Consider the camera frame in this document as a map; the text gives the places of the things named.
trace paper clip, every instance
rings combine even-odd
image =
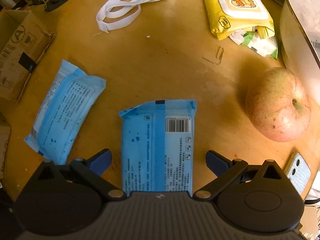
[[[203,59],[205,59],[206,61],[209,61],[210,63],[214,64],[214,65],[220,65],[221,64],[221,59],[222,59],[222,55],[224,52],[224,48],[219,46],[218,51],[217,51],[217,55],[216,58],[219,60],[217,63],[212,62],[211,60],[208,60],[207,58],[203,57]]]

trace yellow wipes package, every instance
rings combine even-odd
[[[261,39],[275,35],[273,20],[261,0],[204,0],[204,4],[218,40],[238,30],[257,30]]]

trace cartoon duck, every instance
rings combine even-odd
[[[253,0],[231,0],[231,3],[234,6],[237,6],[240,8],[255,8],[256,7]]]

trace ribbed black surface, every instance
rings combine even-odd
[[[207,202],[185,192],[133,192],[109,203],[87,228],[65,236],[23,233],[18,240],[302,240],[295,232],[256,236],[233,228]]]

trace phone case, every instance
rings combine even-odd
[[[284,173],[287,175],[292,185],[299,192],[299,194],[302,194],[309,181],[311,171],[307,163],[299,153],[295,153],[292,155],[288,165],[284,170]]]

